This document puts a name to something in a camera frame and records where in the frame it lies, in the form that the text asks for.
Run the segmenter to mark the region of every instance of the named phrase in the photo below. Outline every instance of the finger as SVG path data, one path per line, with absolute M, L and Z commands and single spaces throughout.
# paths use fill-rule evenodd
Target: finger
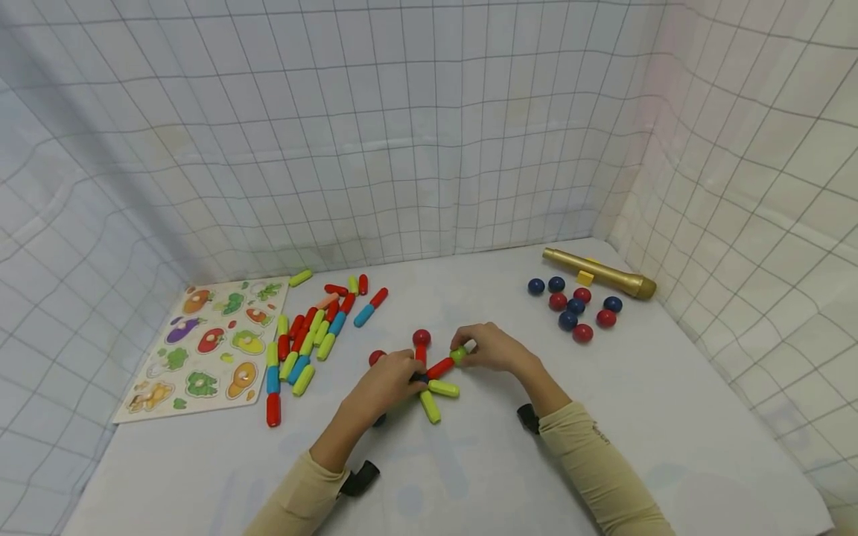
M 397 358 L 404 359 L 414 359 L 414 350 L 410 348 L 406 348 L 405 350 L 397 350 L 396 352 L 391 352 L 388 355 L 396 356 Z
M 468 355 L 463 357 L 461 361 L 459 361 L 459 366 L 463 369 L 467 369 L 470 367 L 478 367 L 482 366 L 485 360 L 486 354 L 484 354 L 483 352 L 479 352 L 477 348 L 474 348 L 471 353 L 469 353 Z
M 409 367 L 408 367 L 409 373 L 413 374 L 416 372 L 418 374 L 426 374 L 426 363 L 423 363 L 422 361 L 419 361 L 417 359 L 412 359 L 408 363 L 408 365 L 409 365 Z
M 408 384 L 408 394 L 418 394 L 421 391 L 425 391 L 429 388 L 423 382 L 411 382 Z
M 450 350 L 456 350 L 459 346 L 464 346 L 469 340 L 476 340 L 476 333 L 479 330 L 480 324 L 472 326 L 462 326 L 456 330 L 453 335 L 453 340 L 450 342 Z

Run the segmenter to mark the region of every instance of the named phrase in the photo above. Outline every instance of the hand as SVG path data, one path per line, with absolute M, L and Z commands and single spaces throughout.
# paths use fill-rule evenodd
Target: hand
M 426 390 L 423 382 L 408 382 L 415 372 L 426 374 L 426 365 L 414 359 L 414 351 L 383 355 L 360 378 L 343 401 L 344 406 L 360 412 L 360 417 L 367 419 L 367 426 L 371 425 L 398 402 Z
M 450 350 L 457 349 L 469 340 L 476 342 L 477 346 L 462 359 L 463 367 L 482 366 L 517 374 L 523 368 L 539 363 L 533 353 L 494 322 L 462 326 L 453 335 Z

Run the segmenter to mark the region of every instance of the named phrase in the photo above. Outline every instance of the long sleeve shirt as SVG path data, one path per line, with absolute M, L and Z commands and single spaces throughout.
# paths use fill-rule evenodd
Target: long sleeve shirt
M 656 501 L 579 402 L 540 419 L 558 457 L 606 536 L 674 536 Z M 245 536 L 310 536 L 333 509 L 348 473 L 332 473 L 303 453 Z

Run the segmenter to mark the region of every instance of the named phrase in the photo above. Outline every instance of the yellow switch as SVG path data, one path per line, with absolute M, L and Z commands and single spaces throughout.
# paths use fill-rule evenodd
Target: yellow switch
M 587 260 L 595 262 L 596 264 L 601 264 L 601 262 L 594 258 L 587 257 Z M 576 277 L 575 281 L 577 281 L 578 285 L 590 286 L 593 283 L 593 277 L 593 274 L 590 272 L 584 272 L 581 270 L 578 272 L 578 277 Z

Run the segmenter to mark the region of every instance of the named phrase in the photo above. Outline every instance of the white table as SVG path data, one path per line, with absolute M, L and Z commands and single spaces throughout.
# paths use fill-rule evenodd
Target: white table
M 547 245 L 625 267 L 593 238 Z M 64 533 L 240 534 L 366 370 L 370 352 L 411 347 L 411 334 L 426 328 L 431 365 L 446 356 L 456 327 L 488 321 L 540 355 L 584 402 L 677 533 L 806 535 L 831 527 L 819 494 L 658 303 L 624 297 L 617 325 L 603 332 L 595 313 L 616 292 L 593 286 L 584 313 L 593 341 L 579 346 L 561 331 L 547 294 L 530 297 L 527 282 L 562 274 L 569 294 L 575 277 L 542 261 L 542 248 L 368 268 L 370 294 L 387 286 L 390 297 L 361 329 L 352 318 L 368 299 L 358 299 L 304 397 L 284 394 L 279 428 L 266 426 L 264 404 L 121 425 Z M 347 275 L 317 274 L 290 289 L 289 316 Z M 362 498 L 343 498 L 320 532 L 597 534 L 539 438 L 518 423 L 516 409 L 527 401 L 521 387 L 485 370 L 454 370 L 447 379 L 462 396 L 436 397 L 439 425 L 415 400 L 366 434 L 350 466 L 369 459 L 381 478 Z

